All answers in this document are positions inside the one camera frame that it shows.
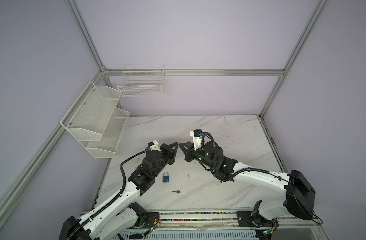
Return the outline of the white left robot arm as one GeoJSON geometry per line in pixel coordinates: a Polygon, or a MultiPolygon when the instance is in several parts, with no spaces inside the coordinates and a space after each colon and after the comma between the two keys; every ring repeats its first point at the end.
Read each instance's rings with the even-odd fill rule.
{"type": "Polygon", "coordinates": [[[166,165],[175,162],[178,143],[159,144],[150,142],[145,150],[129,157],[120,164],[122,187],[102,204],[79,218],[65,220],[59,238],[61,240],[107,240],[126,228],[136,224],[145,215],[145,210],[137,204],[139,199],[156,182],[156,177],[166,165]],[[124,164],[145,155],[136,170],[126,177],[124,164]]]}

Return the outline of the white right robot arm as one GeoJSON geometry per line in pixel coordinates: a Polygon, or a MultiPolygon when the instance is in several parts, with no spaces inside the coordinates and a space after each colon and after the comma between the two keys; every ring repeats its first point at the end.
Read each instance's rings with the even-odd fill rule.
{"type": "Polygon", "coordinates": [[[256,228],[266,224],[274,226],[276,218],[287,215],[323,224],[321,218],[314,213],[316,191],[300,171],[277,173],[254,168],[224,156],[222,148],[210,133],[195,130],[190,132],[190,136],[192,142],[179,144],[185,161],[198,161],[222,183],[248,183],[277,194],[270,201],[258,200],[255,203],[247,219],[249,224],[256,228]]]}

